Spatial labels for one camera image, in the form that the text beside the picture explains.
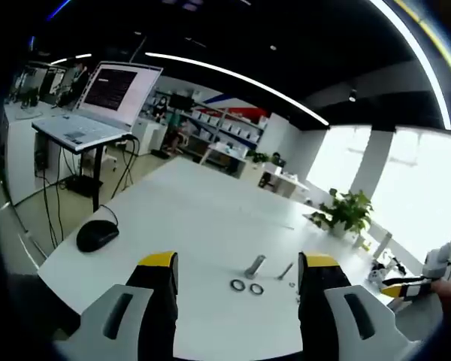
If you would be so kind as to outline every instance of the window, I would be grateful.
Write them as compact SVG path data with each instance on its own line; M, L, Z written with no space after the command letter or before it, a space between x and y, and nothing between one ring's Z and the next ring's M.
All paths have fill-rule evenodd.
M329 191L347 193L361 165L371 135L370 126L336 126L325 135L307 180Z
M451 241L451 136L399 129L372 203L373 218L421 262Z

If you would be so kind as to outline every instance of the black ceiling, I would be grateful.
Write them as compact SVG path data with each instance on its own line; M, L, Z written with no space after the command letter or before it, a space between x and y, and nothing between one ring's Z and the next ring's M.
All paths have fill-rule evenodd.
M187 3L197 4L196 11L184 10ZM177 0L171 5L160 0L75 0L37 34L35 59L50 62L93 53L91 61L128 61L147 36L136 62L160 65L165 75L199 83L276 112L300 129L322 125L288 102L242 80L196 65L150 58L144 51L209 62L251 77L298 101L332 84L413 59L402 37L368 1L250 3ZM39 51L49 55L39 56ZM366 106L364 111L376 110L377 107ZM323 113L328 119L328 110ZM331 124L351 123L351 114L354 113L342 117L339 112L328 120Z

